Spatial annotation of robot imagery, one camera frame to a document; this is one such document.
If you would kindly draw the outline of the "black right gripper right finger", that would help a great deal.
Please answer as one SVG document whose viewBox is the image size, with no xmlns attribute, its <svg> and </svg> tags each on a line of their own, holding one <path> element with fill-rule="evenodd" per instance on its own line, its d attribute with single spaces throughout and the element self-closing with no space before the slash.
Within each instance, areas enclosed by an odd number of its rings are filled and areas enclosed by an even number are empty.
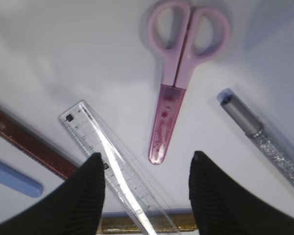
<svg viewBox="0 0 294 235">
<path fill-rule="evenodd" d="M 294 235 L 294 218 L 270 206 L 195 151 L 189 199 L 201 235 Z"/>
</svg>

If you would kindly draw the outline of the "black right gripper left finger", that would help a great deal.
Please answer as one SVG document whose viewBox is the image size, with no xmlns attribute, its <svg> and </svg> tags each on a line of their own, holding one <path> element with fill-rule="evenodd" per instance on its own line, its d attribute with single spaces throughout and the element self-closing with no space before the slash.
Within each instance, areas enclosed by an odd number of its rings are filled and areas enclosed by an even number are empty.
<svg viewBox="0 0 294 235">
<path fill-rule="evenodd" d="M 61 186 L 0 224 L 0 235 L 95 235 L 105 199 L 104 166 L 92 154 Z"/>
</svg>

